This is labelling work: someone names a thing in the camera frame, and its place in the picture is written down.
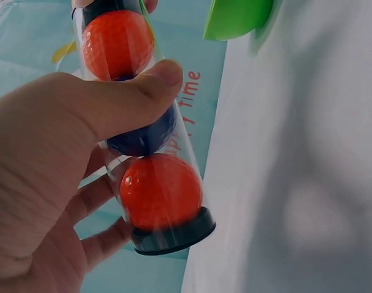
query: black cap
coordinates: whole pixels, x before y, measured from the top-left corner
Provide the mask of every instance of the black cap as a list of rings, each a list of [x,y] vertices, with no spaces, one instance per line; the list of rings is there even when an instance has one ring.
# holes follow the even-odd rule
[[[82,30],[88,26],[96,17],[116,10],[129,10],[142,14],[139,0],[94,0],[91,4],[83,8],[74,8],[71,13],[73,19],[76,14],[81,14]]]
[[[216,228],[210,211],[201,207],[198,215],[180,226],[161,231],[133,230],[135,251],[140,255],[166,255],[186,249],[208,237]]]

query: orange golf ball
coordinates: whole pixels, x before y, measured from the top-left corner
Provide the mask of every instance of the orange golf ball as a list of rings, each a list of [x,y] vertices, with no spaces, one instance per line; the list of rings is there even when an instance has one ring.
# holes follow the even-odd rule
[[[132,225],[160,230],[193,219],[202,205],[198,174],[184,160],[153,154],[136,161],[120,183],[120,199]]]
[[[101,81],[139,74],[152,58],[155,42],[144,16],[129,10],[95,18],[82,39],[85,65]]]

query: golf ball tube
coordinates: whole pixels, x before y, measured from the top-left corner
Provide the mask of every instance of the golf ball tube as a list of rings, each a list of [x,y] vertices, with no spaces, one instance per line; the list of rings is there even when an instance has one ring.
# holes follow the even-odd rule
[[[96,0],[73,9],[72,19],[84,79],[124,82],[162,59],[142,0]],[[213,232],[216,224],[176,102],[151,125],[100,145],[138,253],[175,252]]]

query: green object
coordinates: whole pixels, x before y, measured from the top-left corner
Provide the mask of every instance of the green object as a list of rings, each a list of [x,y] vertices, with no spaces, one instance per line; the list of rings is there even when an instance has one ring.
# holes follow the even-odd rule
[[[273,0],[213,0],[203,38],[226,41],[267,22]]]

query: white fabric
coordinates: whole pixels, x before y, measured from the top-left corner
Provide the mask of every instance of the white fabric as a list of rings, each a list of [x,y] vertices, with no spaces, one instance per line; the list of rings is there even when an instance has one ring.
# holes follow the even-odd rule
[[[372,293],[372,0],[275,4],[228,44],[182,293]]]

